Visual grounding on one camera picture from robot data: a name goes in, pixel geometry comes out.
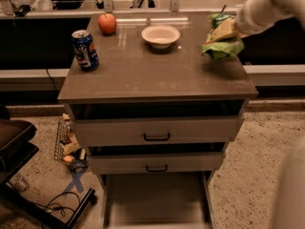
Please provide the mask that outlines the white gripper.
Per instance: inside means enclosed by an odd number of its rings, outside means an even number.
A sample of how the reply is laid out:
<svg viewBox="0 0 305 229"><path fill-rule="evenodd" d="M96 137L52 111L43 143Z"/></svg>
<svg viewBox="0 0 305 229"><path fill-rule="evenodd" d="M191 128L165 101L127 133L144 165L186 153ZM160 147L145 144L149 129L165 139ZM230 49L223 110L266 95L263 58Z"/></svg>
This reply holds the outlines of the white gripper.
<svg viewBox="0 0 305 229"><path fill-rule="evenodd" d="M211 32L213 42L237 36L259 34L272 27L280 19L280 10L273 0L247 0L236 13Z"/></svg>

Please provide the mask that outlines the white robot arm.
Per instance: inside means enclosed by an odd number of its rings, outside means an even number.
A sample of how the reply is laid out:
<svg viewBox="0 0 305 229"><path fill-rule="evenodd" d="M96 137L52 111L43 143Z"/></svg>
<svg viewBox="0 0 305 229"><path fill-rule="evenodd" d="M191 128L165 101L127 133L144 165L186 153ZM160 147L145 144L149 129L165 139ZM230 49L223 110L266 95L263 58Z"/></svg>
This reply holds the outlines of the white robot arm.
<svg viewBox="0 0 305 229"><path fill-rule="evenodd" d="M221 22L208 37L210 42L259 34L275 22L296 17L305 27L305 0L248 0L234 18ZM273 229L305 229L305 141L299 140L288 154L278 184Z"/></svg>

